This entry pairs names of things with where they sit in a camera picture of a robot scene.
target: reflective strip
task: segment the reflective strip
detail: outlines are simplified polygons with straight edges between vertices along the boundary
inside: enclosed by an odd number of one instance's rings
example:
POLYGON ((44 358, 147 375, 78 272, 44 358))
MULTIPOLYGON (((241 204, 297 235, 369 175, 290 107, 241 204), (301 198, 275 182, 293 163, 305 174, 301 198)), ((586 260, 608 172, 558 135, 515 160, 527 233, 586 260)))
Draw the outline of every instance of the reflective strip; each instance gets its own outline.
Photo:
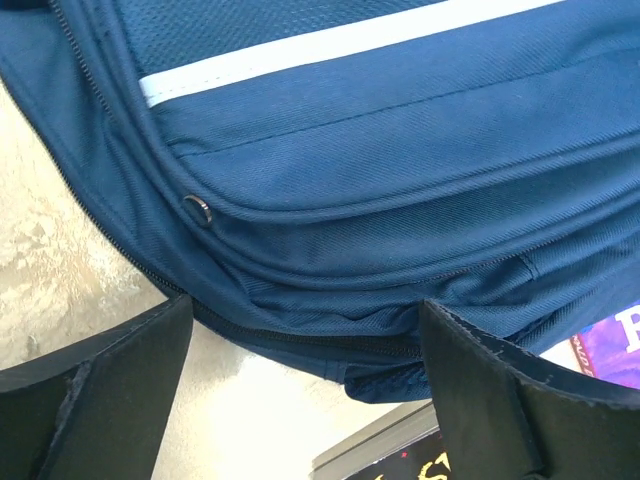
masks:
POLYGON ((564 0, 448 0, 207 58, 140 80, 149 107, 301 65, 346 57, 564 0))

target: concrete floor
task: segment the concrete floor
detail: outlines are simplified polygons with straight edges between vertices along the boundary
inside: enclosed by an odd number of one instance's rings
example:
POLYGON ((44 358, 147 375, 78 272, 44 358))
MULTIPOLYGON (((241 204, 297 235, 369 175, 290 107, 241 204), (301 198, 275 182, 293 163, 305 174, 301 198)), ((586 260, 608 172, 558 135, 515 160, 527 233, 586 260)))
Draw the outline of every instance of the concrete floor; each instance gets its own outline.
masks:
MULTIPOLYGON (((108 329, 162 295, 85 218, 0 85, 0 369, 108 329)), ((393 408, 195 326, 154 480, 301 480, 393 408)))

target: black zipper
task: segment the black zipper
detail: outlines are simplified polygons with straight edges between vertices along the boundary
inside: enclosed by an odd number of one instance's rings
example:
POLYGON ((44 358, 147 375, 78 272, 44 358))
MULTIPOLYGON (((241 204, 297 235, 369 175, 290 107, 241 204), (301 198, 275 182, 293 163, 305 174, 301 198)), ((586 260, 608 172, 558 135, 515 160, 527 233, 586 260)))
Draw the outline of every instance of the black zipper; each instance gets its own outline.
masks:
MULTIPOLYGON (((58 22, 64 32, 67 41, 71 46, 71 50, 76 57, 78 62, 78 66, 82 70, 87 82, 89 83, 94 95, 98 99, 100 106, 112 117, 111 109, 109 108, 109 104, 106 101, 104 95, 102 94, 97 82, 94 80, 91 75, 91 71, 87 62, 84 60, 82 51, 78 42, 75 40, 71 27, 65 17, 64 11, 62 7, 60 7, 59 2, 57 0, 50 0, 49 5, 51 10, 55 14, 58 19, 58 22)), ((58 162, 55 161, 54 164, 63 181, 67 185, 71 195, 73 196, 76 203, 80 206, 84 214, 91 220, 91 222, 98 228, 100 233, 104 235, 104 237, 114 246, 120 254, 127 259, 135 268, 137 268, 140 272, 142 272, 151 282, 153 282, 160 290, 166 293, 169 297, 177 296, 177 295, 188 295, 183 288, 175 285, 174 283, 166 280, 162 276, 157 273, 149 270, 148 268, 141 265, 138 261, 132 258, 127 251, 125 251, 118 242, 113 238, 113 236, 107 232, 102 225, 97 221, 95 216, 89 211, 89 209, 85 206, 85 204, 80 200, 72 185, 70 184, 65 172, 60 168, 58 162)), ((269 330, 260 330, 260 329, 252 329, 247 327, 242 327, 233 322, 230 322, 226 318, 220 316, 212 309, 210 309, 207 305, 199 302, 196 299, 193 300, 194 312, 195 316, 198 319, 206 320, 206 323, 212 326, 212 328, 217 331, 223 337, 229 337, 230 339, 235 339, 239 342, 250 343, 251 339, 259 338, 262 340, 267 340, 270 342, 281 342, 283 344, 297 344, 302 346, 315 346, 315 347, 326 347, 332 349, 340 349, 352 352, 366 352, 373 353, 376 355, 384 355, 390 357, 403 357, 420 360, 422 359, 422 353, 420 347, 417 345, 407 344, 402 341, 400 338, 386 338, 382 339, 380 337, 353 337, 353 336, 338 336, 338 337, 318 337, 318 336, 303 336, 303 335, 291 335, 280 332, 273 332, 269 330)))

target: metal grommet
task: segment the metal grommet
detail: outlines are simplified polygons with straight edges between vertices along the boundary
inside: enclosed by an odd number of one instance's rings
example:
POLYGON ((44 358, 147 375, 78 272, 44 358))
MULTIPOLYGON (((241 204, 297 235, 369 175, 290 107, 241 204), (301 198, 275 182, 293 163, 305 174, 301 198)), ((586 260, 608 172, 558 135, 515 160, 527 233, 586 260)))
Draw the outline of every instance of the metal grommet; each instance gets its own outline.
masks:
POLYGON ((208 228, 213 223, 213 212, 204 200, 196 195, 187 195, 182 199, 189 215, 203 228, 208 228))

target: blue backpack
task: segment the blue backpack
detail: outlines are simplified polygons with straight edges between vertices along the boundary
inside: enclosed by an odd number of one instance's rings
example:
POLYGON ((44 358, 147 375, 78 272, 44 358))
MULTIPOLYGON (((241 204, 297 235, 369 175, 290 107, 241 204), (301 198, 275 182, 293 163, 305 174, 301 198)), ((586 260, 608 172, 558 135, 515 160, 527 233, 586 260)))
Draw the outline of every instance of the blue backpack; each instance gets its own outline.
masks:
POLYGON ((424 299, 540 353, 640 298, 637 0, 0 0, 0 74, 158 287, 353 398, 429 396, 424 299))

